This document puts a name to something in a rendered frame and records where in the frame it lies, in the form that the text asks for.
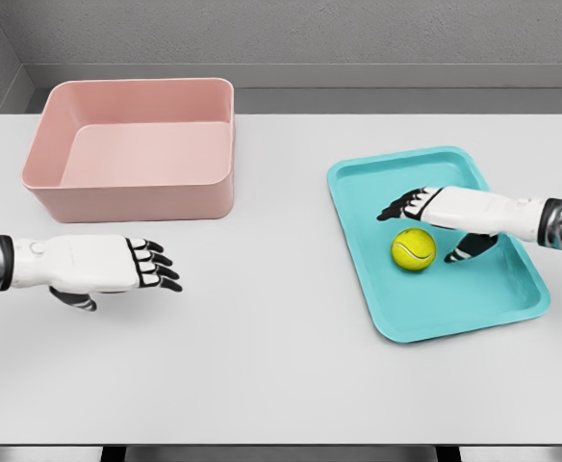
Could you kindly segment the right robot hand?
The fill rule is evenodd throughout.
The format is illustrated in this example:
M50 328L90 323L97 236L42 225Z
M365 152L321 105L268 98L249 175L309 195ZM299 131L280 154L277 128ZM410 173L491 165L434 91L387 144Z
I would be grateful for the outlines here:
M460 187L424 187L404 193L377 216L378 221L408 218L466 233L445 257L446 263L475 258L498 243L497 215L505 199L492 192Z

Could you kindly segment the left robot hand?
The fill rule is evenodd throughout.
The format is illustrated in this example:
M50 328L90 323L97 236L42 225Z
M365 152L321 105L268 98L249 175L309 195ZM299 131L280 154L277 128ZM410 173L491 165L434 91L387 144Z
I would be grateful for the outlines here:
M71 235L48 241L45 262L49 291L62 303L94 312L94 294L138 289L183 291L164 248L142 238L120 235Z

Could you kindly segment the yellow-green tennis ball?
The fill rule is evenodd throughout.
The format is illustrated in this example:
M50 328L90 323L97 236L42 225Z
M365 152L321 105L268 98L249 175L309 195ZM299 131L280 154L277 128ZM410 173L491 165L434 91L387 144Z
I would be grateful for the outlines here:
M428 232L413 227L395 236L390 251L394 263L402 270L422 271L435 260L437 245Z

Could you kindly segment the blue tray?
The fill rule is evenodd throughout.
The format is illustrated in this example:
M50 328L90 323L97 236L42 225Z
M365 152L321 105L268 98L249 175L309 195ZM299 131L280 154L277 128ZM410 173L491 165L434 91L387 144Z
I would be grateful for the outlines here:
M340 161L327 181L371 319L388 339L412 343L548 310L549 290L518 240L502 235L484 254L447 263L462 232L407 218L377 220L393 200L420 187L488 190L466 151L440 146ZM425 230L437 245L434 262L422 271L401 269L391 256L394 237L410 227Z

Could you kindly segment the pink basket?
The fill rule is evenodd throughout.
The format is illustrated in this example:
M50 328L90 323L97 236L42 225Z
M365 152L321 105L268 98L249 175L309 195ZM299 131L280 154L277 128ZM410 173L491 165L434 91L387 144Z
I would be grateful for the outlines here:
M20 179L63 223L223 218L235 140L225 79L68 81L49 93Z

